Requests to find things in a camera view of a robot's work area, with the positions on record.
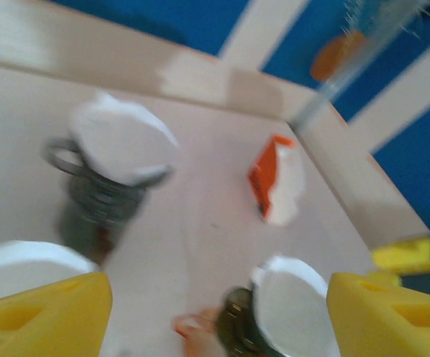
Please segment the blue panel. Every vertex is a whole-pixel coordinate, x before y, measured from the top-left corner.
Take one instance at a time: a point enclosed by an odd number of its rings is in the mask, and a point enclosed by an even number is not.
[[[248,3],[248,0],[52,1],[209,54],[218,54]]]
[[[374,157],[430,229],[430,110]]]
[[[342,34],[345,12],[342,0],[311,0],[263,71],[312,89],[318,88],[319,83],[311,78],[309,68],[319,50],[333,37]],[[361,23],[360,29],[368,35],[366,28],[371,30],[366,22]],[[402,32],[334,103],[345,120],[349,121],[430,47],[428,16],[419,16],[408,28],[420,39]]]

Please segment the yellow object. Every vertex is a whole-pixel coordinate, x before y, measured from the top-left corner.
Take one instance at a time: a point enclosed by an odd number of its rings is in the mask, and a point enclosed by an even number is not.
[[[398,275],[430,273],[430,237],[375,249],[372,258],[379,268]]]
[[[0,299],[0,357],[97,357],[112,307],[89,273]]]
[[[402,278],[386,270],[371,271],[368,277],[394,286],[402,286]]]
[[[430,357],[430,295],[335,273],[327,308],[342,357]]]

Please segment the blue wall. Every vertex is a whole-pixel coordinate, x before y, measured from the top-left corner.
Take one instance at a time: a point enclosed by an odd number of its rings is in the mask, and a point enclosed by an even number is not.
[[[430,110],[374,157],[430,229]]]
[[[248,0],[52,1],[214,55],[248,3]]]

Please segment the cup handle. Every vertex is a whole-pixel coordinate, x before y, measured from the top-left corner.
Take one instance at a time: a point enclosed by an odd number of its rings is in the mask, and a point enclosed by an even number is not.
[[[80,176],[83,173],[83,167],[59,158],[57,154],[62,150],[73,152],[80,157],[80,148],[76,144],[76,141],[64,138],[48,139],[43,147],[42,156],[51,166],[70,175]]]

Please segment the orange and white object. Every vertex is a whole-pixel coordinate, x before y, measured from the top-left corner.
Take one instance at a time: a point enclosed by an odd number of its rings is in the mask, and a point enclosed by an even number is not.
[[[286,225],[298,214],[297,200],[305,186],[299,146],[273,135],[250,169],[248,180],[264,220]]]

